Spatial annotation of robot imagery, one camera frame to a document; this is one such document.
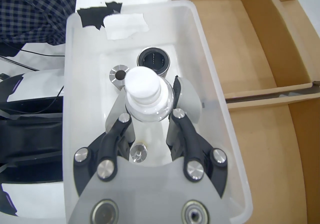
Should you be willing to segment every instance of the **black and white machine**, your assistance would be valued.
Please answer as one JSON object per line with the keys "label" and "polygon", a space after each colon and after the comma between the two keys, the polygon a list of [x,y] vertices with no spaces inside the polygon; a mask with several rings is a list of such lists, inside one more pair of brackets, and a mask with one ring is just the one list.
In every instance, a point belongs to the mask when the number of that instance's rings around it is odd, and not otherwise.
{"label": "black and white machine", "polygon": [[221,202],[227,156],[195,130],[202,106],[191,83],[176,77],[173,90],[166,138],[172,162],[146,167],[129,161],[136,137],[122,88],[106,119],[107,132],[74,154],[79,200],[69,224],[230,223]]}
{"label": "black and white machine", "polygon": [[0,82],[0,212],[17,209],[3,184],[63,180],[64,70],[16,75]]}
{"label": "black and white machine", "polygon": [[[202,104],[192,84],[177,76],[173,92],[173,109],[166,117],[172,162],[147,167],[129,161],[136,135],[125,104],[126,88],[121,88],[105,133],[74,153],[79,200],[69,224],[230,223],[222,203],[227,156],[196,132]],[[0,83],[0,183],[62,181],[62,101],[62,69]],[[135,159],[142,159],[143,152],[135,150]],[[2,188],[0,211],[17,212]]]}

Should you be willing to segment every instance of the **plastic storage container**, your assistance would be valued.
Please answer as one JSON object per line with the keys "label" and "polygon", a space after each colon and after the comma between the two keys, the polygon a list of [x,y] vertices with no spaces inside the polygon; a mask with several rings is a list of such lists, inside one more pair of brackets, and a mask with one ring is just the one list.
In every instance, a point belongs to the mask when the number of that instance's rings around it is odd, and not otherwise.
{"label": "plastic storage container", "polygon": [[119,64],[133,68],[143,49],[158,47],[170,57],[166,79],[173,84],[179,75],[195,87],[203,106],[197,132],[228,156],[222,202],[232,223],[247,221],[253,210],[247,175],[194,4],[180,0],[124,6],[121,14],[106,17],[104,25],[100,30],[83,28],[77,13],[67,21],[63,115],[67,220],[78,201],[72,174],[74,153],[105,131],[106,117],[119,93],[109,80],[111,68]]}

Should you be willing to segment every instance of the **plaid shirt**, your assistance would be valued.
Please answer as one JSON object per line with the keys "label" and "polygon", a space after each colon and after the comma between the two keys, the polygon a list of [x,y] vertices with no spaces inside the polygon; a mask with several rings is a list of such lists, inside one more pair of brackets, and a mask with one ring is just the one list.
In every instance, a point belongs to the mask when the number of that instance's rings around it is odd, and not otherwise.
{"label": "plaid shirt", "polygon": [[66,41],[66,22],[76,0],[0,0],[0,43]]}

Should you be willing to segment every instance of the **white bottle cap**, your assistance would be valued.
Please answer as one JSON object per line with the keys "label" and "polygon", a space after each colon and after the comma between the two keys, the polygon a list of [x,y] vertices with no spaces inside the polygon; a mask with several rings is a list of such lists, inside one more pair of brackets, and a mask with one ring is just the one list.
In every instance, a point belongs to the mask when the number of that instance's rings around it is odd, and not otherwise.
{"label": "white bottle cap", "polygon": [[156,113],[167,102],[167,86],[150,68],[144,66],[132,68],[125,76],[124,85],[128,103],[140,113]]}

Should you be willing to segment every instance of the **cardboard box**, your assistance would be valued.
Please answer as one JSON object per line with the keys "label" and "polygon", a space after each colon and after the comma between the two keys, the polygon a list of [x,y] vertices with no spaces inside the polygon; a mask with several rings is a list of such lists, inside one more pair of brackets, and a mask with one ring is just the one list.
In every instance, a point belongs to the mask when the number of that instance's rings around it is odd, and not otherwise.
{"label": "cardboard box", "polygon": [[320,223],[320,93],[228,108],[252,195],[246,223]]}
{"label": "cardboard box", "polygon": [[225,98],[320,81],[320,39],[297,0],[191,0]]}

